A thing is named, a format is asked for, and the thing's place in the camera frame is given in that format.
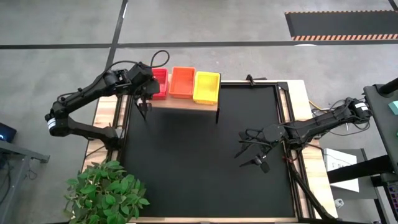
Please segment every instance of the yellow bin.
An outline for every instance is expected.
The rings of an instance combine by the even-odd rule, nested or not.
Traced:
[[[193,100],[199,104],[214,105],[218,102],[220,74],[214,72],[197,72]]]

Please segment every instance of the plastic bin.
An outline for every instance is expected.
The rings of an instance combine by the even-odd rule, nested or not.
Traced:
[[[199,104],[214,105],[218,102],[220,90],[220,74],[213,72],[197,72],[193,100]]]
[[[166,100],[167,96],[167,82],[169,73],[167,68],[153,68],[152,73],[154,77],[159,82],[160,91],[153,95],[153,100]]]
[[[174,98],[192,99],[195,68],[174,67],[170,95]]]

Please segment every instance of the concrete floor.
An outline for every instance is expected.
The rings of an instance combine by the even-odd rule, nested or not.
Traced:
[[[0,45],[111,43],[120,7],[121,0],[2,0]],[[131,0],[119,43],[289,41],[286,11],[365,9],[392,8],[388,0]],[[118,49],[114,61],[149,63],[156,50]],[[308,97],[322,107],[347,96],[361,98],[364,86],[397,76],[397,45],[168,51],[169,69],[194,66],[221,72],[225,80],[243,79],[248,73],[268,79],[302,79]],[[0,122],[18,130],[16,144],[51,155],[46,165],[31,163],[39,176],[24,182],[13,223],[66,221],[62,215],[65,180],[80,169],[87,141],[76,136],[51,137],[44,115],[57,95],[90,84],[104,69],[108,53],[109,49],[0,50]],[[92,123],[94,111],[92,103],[72,117]],[[328,134],[321,144],[335,149],[363,147],[369,158],[383,155],[386,152],[371,124],[368,131],[350,137]],[[335,132],[345,133],[345,128]],[[378,219],[372,201],[348,202],[338,213],[349,221]]]

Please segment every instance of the potted plant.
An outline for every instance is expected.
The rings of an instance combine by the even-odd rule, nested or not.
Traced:
[[[76,179],[69,179],[64,213],[69,224],[125,224],[149,205],[145,185],[118,161],[93,162]]]

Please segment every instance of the wooden table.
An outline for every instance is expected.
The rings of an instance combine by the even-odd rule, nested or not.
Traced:
[[[228,81],[228,82],[248,82],[248,81]],[[292,102],[293,113],[296,120],[306,120],[312,118],[312,113],[310,109],[310,105],[308,103],[307,91],[305,89],[303,80],[266,80],[266,81],[256,81],[256,82],[287,82],[289,86],[290,100]],[[124,109],[126,106],[126,96],[123,97],[123,103],[119,115],[118,126],[122,125],[124,118]],[[289,120],[289,112],[287,110],[287,103],[282,97],[282,104],[284,107],[285,119]],[[94,126],[97,127],[105,127],[109,126],[109,123],[113,122],[113,116],[116,109],[116,101],[117,98],[115,96],[110,97],[102,97],[99,99],[95,119]],[[182,108],[188,108],[192,110],[216,110],[216,106],[207,106],[202,107],[195,105],[192,101],[192,105],[190,103],[186,103],[185,101],[175,101],[172,104],[170,102],[152,102],[152,106],[155,107],[173,107],[173,105],[179,105]],[[311,144],[319,146],[319,142],[313,140]],[[95,149],[103,146],[103,143],[99,140],[90,141],[86,150],[86,154],[94,151]],[[305,171],[307,173],[307,179],[309,183],[309,187],[311,191],[314,193],[319,202],[324,206],[324,208],[328,211],[329,214],[337,217],[337,211],[335,208],[335,203],[333,200],[333,195],[331,193],[331,188],[328,180],[328,176],[326,173],[325,164],[323,163],[322,152],[315,147],[306,147],[303,150],[303,160]],[[116,159],[117,152],[114,152],[112,155],[112,159]],[[101,162],[106,158],[106,149],[101,149],[90,157],[86,158],[83,164],[83,170],[87,165],[90,165],[91,162]],[[307,210],[307,201],[302,192],[301,188],[298,186],[299,195],[300,195],[300,203],[303,209],[304,217],[308,216]],[[138,222],[296,222],[296,218],[140,218]]]

